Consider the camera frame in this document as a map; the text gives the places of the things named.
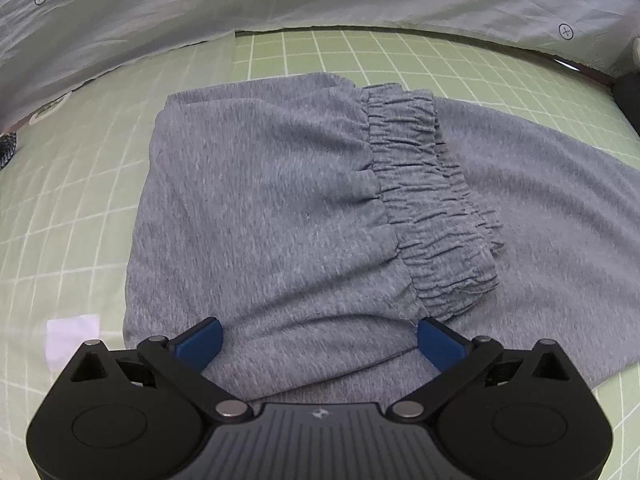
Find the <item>white paper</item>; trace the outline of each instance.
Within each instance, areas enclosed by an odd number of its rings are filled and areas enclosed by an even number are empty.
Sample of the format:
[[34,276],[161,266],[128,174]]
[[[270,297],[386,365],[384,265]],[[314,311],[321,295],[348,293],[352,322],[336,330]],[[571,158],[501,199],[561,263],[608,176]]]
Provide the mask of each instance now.
[[100,316],[84,316],[49,319],[45,334],[45,354],[49,370],[62,370],[78,347],[87,339],[98,339]]

